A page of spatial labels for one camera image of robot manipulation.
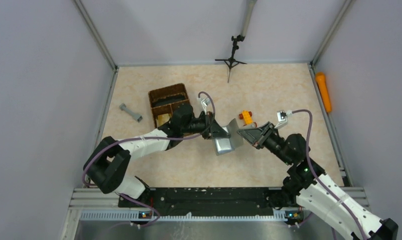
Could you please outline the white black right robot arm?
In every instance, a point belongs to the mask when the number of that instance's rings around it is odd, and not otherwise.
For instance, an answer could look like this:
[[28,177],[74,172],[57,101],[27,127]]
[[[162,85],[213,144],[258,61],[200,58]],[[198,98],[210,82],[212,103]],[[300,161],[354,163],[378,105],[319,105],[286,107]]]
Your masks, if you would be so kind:
[[237,133],[256,149],[267,149],[290,166],[282,191],[297,205],[319,217],[346,240],[395,240],[399,226],[392,219],[374,215],[341,187],[312,159],[305,138],[279,135],[268,122]]

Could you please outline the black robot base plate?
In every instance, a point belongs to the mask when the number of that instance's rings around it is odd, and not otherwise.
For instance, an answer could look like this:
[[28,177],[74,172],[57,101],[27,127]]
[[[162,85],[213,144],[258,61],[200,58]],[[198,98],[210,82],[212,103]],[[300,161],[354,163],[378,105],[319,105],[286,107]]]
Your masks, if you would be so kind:
[[271,208],[299,208],[296,196],[281,187],[157,187],[145,190],[137,201],[156,209],[160,204],[253,203]]

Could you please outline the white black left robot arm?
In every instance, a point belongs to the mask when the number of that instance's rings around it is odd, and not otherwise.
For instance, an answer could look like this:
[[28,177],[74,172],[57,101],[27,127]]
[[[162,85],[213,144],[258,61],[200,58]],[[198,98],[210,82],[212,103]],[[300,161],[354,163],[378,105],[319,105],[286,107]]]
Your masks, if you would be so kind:
[[168,151],[182,141],[197,137],[228,139],[230,134],[216,122],[213,112],[202,111],[195,116],[192,105],[183,103],[166,123],[149,133],[123,140],[111,136],[102,139],[83,166],[83,175],[104,194],[116,193],[138,199],[147,194],[149,187],[140,178],[127,175],[130,162]]

